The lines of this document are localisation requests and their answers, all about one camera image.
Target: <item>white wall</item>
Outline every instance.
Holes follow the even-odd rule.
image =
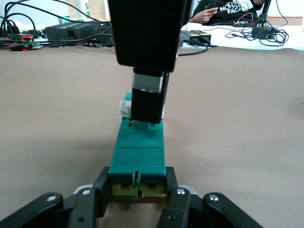
[[[197,6],[200,0],[194,0],[194,7]],[[304,0],[277,0],[279,9],[285,17],[303,17],[304,16]],[[280,17],[277,10],[276,0],[272,0],[268,10],[268,16]]]

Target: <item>electronic device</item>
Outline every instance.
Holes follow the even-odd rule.
[[[205,6],[205,10],[209,10],[211,8],[219,7],[216,1],[209,3],[207,6]]]
[[[180,37],[184,39],[184,42],[188,42],[191,45],[211,44],[211,35],[201,30],[182,30],[180,31]]]
[[[45,28],[49,41],[65,39],[84,39],[96,33],[98,23],[69,22]]]

